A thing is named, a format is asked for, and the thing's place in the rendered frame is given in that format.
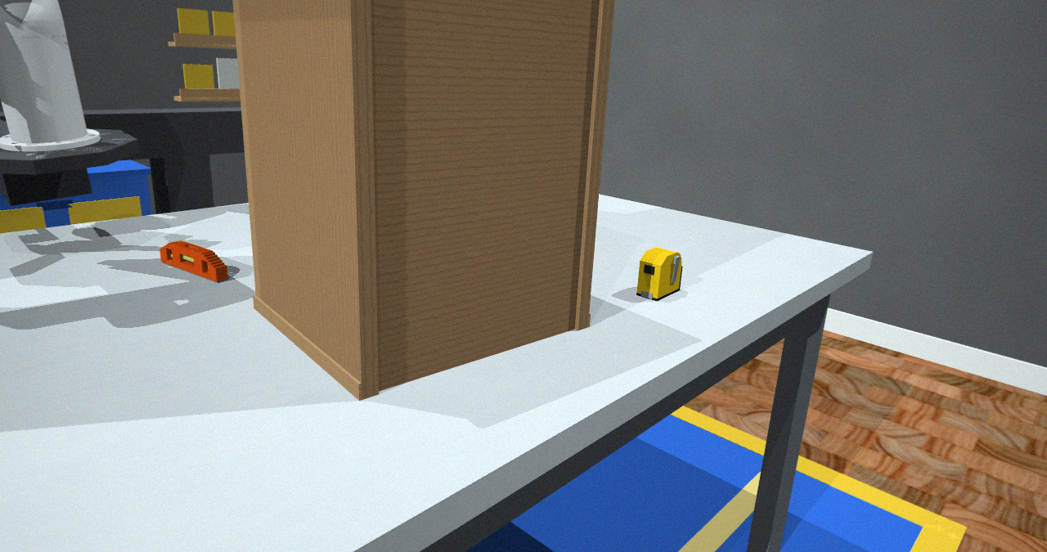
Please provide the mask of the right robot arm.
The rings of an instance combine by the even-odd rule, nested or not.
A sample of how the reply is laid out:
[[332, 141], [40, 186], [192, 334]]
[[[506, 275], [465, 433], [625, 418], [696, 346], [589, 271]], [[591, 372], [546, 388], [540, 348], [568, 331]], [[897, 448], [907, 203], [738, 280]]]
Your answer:
[[0, 100], [10, 130], [1, 149], [55, 152], [101, 141], [83, 120], [57, 0], [0, 0]]

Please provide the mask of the yellow tape measure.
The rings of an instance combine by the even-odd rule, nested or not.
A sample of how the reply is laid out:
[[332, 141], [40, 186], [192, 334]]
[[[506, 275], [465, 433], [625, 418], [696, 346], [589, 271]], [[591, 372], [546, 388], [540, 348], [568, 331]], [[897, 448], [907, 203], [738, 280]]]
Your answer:
[[681, 255], [664, 248], [651, 248], [640, 260], [636, 295], [659, 301], [675, 294], [683, 275]]

